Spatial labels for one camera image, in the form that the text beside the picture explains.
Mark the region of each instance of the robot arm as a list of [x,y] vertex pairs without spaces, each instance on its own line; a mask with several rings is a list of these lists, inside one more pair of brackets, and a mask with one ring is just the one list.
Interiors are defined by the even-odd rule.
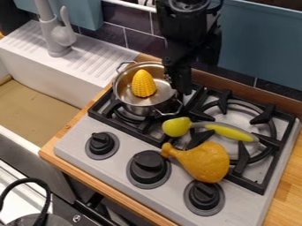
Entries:
[[223,1],[209,9],[210,0],[157,0],[159,27],[167,47],[162,64],[165,78],[182,94],[190,94],[191,63],[197,58],[218,64],[221,32],[217,25]]

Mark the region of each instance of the white faucet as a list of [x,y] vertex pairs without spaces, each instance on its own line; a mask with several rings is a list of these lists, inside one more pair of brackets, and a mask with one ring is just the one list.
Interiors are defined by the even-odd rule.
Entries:
[[77,36],[72,30],[68,11],[65,6],[60,10],[61,19],[65,26],[61,26],[57,15],[53,14],[49,0],[35,0],[35,5],[40,14],[42,33],[46,41],[49,54],[52,57],[62,57],[72,50],[72,44],[77,41]]

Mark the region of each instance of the black knob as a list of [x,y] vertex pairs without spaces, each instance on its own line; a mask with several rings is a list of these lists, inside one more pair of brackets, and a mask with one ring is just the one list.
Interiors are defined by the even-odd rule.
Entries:
[[215,185],[199,182],[189,192],[189,199],[196,208],[209,210],[218,205],[220,197]]
[[130,166],[134,180],[145,185],[156,183],[164,178],[168,170],[167,161],[156,151],[137,153]]
[[93,154],[103,155],[110,152],[115,145],[113,138],[106,132],[93,133],[89,149]]

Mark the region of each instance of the teal cabinet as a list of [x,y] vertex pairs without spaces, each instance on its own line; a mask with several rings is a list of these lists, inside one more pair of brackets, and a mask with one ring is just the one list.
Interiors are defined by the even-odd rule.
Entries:
[[[49,0],[53,12],[59,15],[60,8],[65,5],[70,13],[73,25],[90,30],[97,30],[102,26],[101,0]],[[37,13],[34,0],[14,0],[21,10]]]
[[301,11],[225,0],[220,24],[221,67],[302,90]]

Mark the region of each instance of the yellow utensil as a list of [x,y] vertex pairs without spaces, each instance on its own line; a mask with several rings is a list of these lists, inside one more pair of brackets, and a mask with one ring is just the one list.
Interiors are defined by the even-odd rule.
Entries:
[[216,122],[193,123],[189,117],[173,118],[162,124],[163,131],[171,137],[184,136],[189,129],[193,127],[205,127],[208,130],[214,130],[217,134],[230,139],[245,142],[259,142],[259,139],[255,135],[230,124]]
[[156,92],[156,84],[152,75],[140,69],[132,79],[132,92],[138,97],[148,97]]

